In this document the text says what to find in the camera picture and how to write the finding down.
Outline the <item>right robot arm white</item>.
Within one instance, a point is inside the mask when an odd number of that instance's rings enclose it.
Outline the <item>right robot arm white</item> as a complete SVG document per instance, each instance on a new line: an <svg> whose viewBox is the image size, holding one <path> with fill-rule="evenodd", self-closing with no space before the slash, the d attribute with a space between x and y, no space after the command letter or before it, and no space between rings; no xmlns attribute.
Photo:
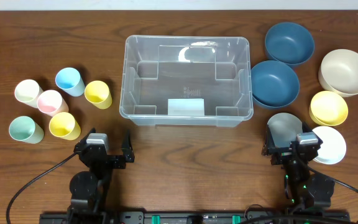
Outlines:
<svg viewBox="0 0 358 224"><path fill-rule="evenodd" d="M275 129L272 124L267 125L262 155L270 156L271 165L282 166L285 170L285 195L293 201L285 213L321 215L331 206L335 182L308 166L318 156L322 143L306 123L297 130Z"/></svg>

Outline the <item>small white bowl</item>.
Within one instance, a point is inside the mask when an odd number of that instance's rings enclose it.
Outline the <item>small white bowl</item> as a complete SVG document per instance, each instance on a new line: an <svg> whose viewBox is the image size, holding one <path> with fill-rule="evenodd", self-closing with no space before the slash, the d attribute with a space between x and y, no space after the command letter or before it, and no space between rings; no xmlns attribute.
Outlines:
<svg viewBox="0 0 358 224"><path fill-rule="evenodd" d="M347 146L339 131L329 126L318 126L313 132L323 141L318 156L313 159L315 162L333 165L343 160Z"/></svg>

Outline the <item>dark blue bowl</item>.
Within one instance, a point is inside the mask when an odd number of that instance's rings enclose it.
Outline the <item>dark blue bowl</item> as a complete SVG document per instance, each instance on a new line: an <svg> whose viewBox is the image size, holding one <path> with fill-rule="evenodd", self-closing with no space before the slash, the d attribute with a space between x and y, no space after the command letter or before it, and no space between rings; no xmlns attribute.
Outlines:
<svg viewBox="0 0 358 224"><path fill-rule="evenodd" d="M253 101L268 109L284 108L292 104L300 92L296 72L288 65L266 60L251 69Z"/></svg>
<svg viewBox="0 0 358 224"><path fill-rule="evenodd" d="M294 22L280 22L265 35L265 54L295 68L307 62L314 54L314 38L305 27Z"/></svg>

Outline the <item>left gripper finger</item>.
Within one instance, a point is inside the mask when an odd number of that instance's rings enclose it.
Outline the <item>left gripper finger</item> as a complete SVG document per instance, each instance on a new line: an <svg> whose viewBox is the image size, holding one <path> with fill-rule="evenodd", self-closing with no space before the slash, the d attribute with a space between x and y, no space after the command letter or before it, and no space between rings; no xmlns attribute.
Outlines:
<svg viewBox="0 0 358 224"><path fill-rule="evenodd" d="M89 131L89 133L88 133L87 135L85 135L85 136L76 144L76 147L77 147L77 148L84 148L84 147L86 146L86 140L87 140L87 138L89 137L89 135L90 135L91 133L95 133L95 132L96 132L95 128L92 128L92 129Z"/></svg>
<svg viewBox="0 0 358 224"><path fill-rule="evenodd" d="M121 150L126 162L133 163L135 161L134 150L131 144L130 131L127 131L122 141Z"/></svg>

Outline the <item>large beige bowl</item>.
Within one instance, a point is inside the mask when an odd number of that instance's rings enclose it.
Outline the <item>large beige bowl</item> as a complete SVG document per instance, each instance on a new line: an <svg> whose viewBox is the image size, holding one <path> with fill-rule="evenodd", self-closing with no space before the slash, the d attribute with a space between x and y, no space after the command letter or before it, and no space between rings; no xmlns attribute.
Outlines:
<svg viewBox="0 0 358 224"><path fill-rule="evenodd" d="M326 54L319 67L318 81L325 90L344 98L358 95L358 53L337 49Z"/></svg>

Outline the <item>small grey-blue bowl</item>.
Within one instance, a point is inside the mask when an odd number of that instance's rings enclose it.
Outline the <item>small grey-blue bowl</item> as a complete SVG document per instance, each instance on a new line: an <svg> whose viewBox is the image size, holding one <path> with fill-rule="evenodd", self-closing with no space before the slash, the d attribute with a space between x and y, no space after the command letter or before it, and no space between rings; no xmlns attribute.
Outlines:
<svg viewBox="0 0 358 224"><path fill-rule="evenodd" d="M290 113L273 115L267 125L277 147L289 147L291 142L296 139L296 135L303 132L301 120Z"/></svg>

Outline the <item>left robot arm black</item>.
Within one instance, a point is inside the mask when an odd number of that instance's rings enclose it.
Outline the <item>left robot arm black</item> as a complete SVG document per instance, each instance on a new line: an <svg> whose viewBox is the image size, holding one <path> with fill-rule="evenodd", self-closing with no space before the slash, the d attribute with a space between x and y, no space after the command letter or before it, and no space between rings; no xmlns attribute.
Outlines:
<svg viewBox="0 0 358 224"><path fill-rule="evenodd" d="M122 154L109 155L108 150L108 136L94 128L75 145L74 153L89 170L77 173L70 181L73 212L104 215L113 170L125 169L127 163L135 161L129 132L122 141Z"/></svg>

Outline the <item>dark blue bowl front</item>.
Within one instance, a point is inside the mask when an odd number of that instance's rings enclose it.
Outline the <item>dark blue bowl front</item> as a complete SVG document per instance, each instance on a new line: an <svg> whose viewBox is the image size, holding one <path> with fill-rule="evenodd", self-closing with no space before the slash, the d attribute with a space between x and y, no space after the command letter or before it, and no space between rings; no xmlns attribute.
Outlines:
<svg viewBox="0 0 358 224"><path fill-rule="evenodd" d="M284 108L292 104L300 92L296 72L288 65L266 60L251 69L253 101L268 109Z"/></svg>

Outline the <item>small yellow bowl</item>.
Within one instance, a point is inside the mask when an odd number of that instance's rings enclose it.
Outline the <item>small yellow bowl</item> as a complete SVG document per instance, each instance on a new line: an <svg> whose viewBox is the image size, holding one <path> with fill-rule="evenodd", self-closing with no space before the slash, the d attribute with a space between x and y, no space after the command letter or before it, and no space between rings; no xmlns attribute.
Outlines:
<svg viewBox="0 0 358 224"><path fill-rule="evenodd" d="M315 94L310 102L311 119L323 126L338 126L345 122L349 109L343 97L332 91Z"/></svg>

